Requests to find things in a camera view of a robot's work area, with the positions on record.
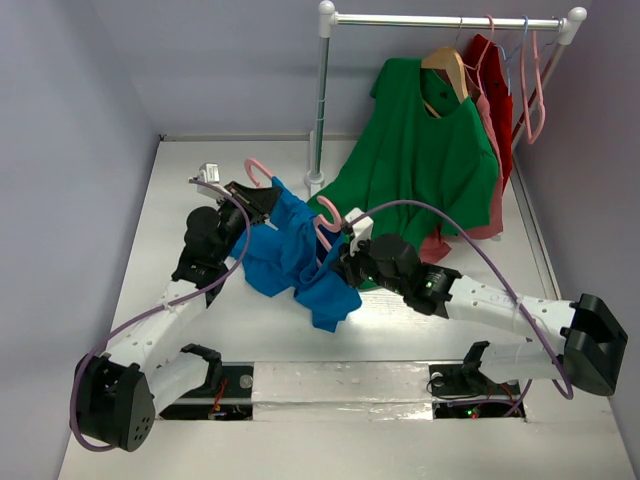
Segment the blue t-shirt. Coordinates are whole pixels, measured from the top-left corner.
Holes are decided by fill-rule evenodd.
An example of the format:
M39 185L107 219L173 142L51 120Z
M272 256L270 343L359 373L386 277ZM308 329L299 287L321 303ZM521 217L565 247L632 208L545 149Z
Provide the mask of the blue t-shirt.
M335 332L338 323L362 305L359 292L331 268L342 236L328 233L332 248L326 250L314 229L315 212L278 177L271 183L282 193L269 222L243 233L231 256L243 259L245 280L259 293L274 297L291 288L296 302L311 312L312 325Z

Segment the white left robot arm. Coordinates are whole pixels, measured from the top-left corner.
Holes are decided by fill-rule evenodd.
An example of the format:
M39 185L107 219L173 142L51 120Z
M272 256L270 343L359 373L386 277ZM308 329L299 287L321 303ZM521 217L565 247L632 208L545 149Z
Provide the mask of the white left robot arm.
M264 223L283 190L198 181L214 206L187 217L184 247L158 305L114 329L78 363L70 399L73 436L87 450L137 450L157 414L186 394L224 387L219 352L187 342L184 330L234 272L225 261Z

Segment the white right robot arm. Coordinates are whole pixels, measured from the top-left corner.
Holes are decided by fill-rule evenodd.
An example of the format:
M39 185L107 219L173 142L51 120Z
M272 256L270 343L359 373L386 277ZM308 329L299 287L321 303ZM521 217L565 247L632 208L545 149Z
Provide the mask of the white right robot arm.
M614 394L628 335L606 303L517 296L459 271L425 263L397 234L339 249L332 269L350 286L369 281L426 316L470 321L521 337L516 344L472 344L457 374L470 391L512 380L549 379L596 396Z

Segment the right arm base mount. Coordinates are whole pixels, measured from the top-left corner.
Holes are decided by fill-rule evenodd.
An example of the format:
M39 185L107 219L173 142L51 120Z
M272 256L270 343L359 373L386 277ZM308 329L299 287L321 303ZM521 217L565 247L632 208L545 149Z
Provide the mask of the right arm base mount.
M514 407L521 397L517 380L495 383L479 371L489 346L488 341L475 342L461 362L429 366L426 391L435 419L526 417L523 406Z

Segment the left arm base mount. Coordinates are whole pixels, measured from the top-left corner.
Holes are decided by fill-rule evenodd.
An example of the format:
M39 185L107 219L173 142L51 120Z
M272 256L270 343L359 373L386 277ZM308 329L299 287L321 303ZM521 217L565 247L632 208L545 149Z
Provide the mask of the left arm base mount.
M160 418L211 421L253 418L253 363L224 362L218 351L198 344L188 344L181 352L204 360L208 370L203 384L160 411Z

